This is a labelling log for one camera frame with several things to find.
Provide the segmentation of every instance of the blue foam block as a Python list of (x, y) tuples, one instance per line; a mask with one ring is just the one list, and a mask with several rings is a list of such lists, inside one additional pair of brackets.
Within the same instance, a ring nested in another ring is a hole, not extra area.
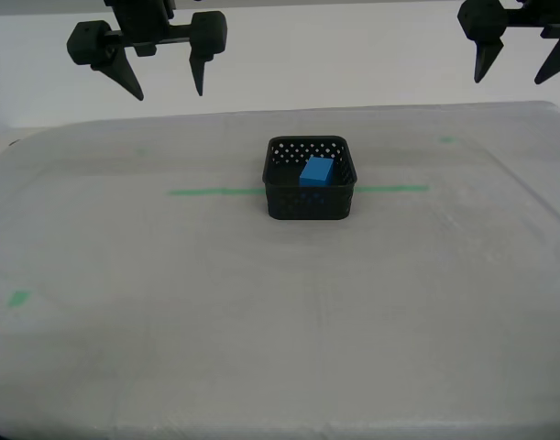
[(300, 186), (328, 186), (333, 181), (335, 161), (311, 156), (300, 175)]

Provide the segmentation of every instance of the green tape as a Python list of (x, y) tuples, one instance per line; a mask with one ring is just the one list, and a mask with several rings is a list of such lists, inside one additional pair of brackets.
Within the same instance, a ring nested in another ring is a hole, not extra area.
[(252, 195), (265, 194), (265, 188), (205, 188), (201, 190), (173, 190), (168, 195)]
[(359, 186), (356, 193), (424, 193), (429, 191), (428, 185), (397, 185), (397, 186)]
[(29, 296), (31, 296), (30, 291), (15, 291), (11, 298), (8, 300), (7, 305), (9, 307), (19, 307), (20, 305), (23, 305), (27, 302)]
[[(395, 185), (395, 186), (359, 186), (356, 193), (424, 193), (429, 191), (428, 185)], [(200, 190), (172, 190), (168, 195), (204, 196), (204, 195), (261, 195), (265, 188), (203, 188)]]

